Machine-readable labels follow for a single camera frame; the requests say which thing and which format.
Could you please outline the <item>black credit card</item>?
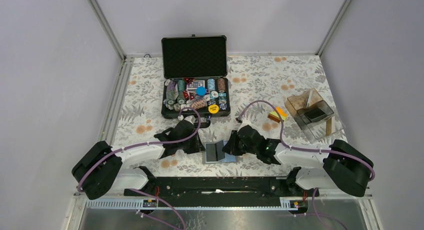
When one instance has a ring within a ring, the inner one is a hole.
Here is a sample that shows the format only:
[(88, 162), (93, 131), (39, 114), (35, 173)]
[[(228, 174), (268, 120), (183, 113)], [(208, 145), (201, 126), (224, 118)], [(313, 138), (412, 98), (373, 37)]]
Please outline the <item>black credit card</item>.
[(205, 145), (205, 162), (217, 161), (217, 147), (215, 143), (207, 143)]
[(216, 160), (220, 161), (225, 158), (225, 153), (223, 152), (224, 141), (221, 140), (215, 144), (216, 147)]

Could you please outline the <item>beige card holder wallet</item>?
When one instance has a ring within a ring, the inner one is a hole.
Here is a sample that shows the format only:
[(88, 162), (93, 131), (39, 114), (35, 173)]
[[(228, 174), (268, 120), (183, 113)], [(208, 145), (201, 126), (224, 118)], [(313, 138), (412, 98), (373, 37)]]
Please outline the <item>beige card holder wallet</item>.
[(227, 141), (207, 142), (204, 144), (205, 151), (202, 155), (203, 164), (221, 164), (221, 163), (234, 163), (236, 157), (225, 153), (223, 147)]

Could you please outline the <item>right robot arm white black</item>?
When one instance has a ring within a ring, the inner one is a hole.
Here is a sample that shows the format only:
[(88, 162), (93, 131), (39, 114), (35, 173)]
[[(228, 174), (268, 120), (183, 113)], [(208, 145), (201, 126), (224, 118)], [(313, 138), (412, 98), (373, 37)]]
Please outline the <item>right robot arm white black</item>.
[(289, 145), (282, 139), (265, 138), (250, 125), (231, 132), (223, 151), (240, 156), (253, 154), (265, 164), (295, 167), (283, 180), (280, 191), (290, 196), (318, 189), (339, 189), (355, 197), (363, 197), (375, 178), (371, 160), (343, 140), (334, 140), (328, 147)]

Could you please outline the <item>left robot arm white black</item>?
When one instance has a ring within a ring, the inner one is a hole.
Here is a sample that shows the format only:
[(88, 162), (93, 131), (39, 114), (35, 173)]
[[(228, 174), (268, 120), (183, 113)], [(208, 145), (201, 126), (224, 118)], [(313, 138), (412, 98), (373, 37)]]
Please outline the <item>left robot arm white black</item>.
[(189, 143), (198, 142), (200, 125), (188, 116), (175, 127), (156, 134), (150, 141), (127, 147), (97, 142), (71, 170), (78, 182), (77, 191), (85, 193), (90, 200), (129, 188), (137, 189), (142, 195), (150, 195), (155, 190), (154, 180), (134, 165), (174, 155), (178, 150), (188, 154), (198, 151), (198, 148), (190, 148)]

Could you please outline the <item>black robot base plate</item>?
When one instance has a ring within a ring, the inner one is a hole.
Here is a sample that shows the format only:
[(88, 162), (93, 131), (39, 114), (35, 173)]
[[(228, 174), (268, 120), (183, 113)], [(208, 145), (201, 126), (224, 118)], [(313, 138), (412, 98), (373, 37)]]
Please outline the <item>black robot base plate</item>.
[(152, 177), (140, 191), (174, 207), (280, 207), (281, 198), (319, 196), (284, 177)]

